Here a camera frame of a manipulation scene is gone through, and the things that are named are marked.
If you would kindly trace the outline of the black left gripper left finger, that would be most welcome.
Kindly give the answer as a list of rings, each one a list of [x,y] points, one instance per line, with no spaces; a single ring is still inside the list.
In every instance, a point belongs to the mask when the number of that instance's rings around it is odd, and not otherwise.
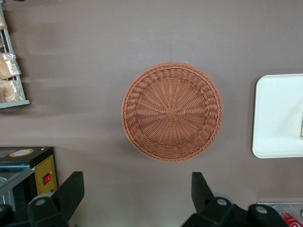
[[[73,172],[53,194],[42,194],[27,206],[32,227],[67,227],[85,194],[83,172]]]

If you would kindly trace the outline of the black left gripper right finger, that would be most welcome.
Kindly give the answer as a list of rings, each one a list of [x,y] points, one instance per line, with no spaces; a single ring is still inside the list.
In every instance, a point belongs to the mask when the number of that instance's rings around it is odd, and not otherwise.
[[[215,197],[201,172],[193,172],[191,198],[196,209],[184,227],[227,227],[233,205],[224,197]]]

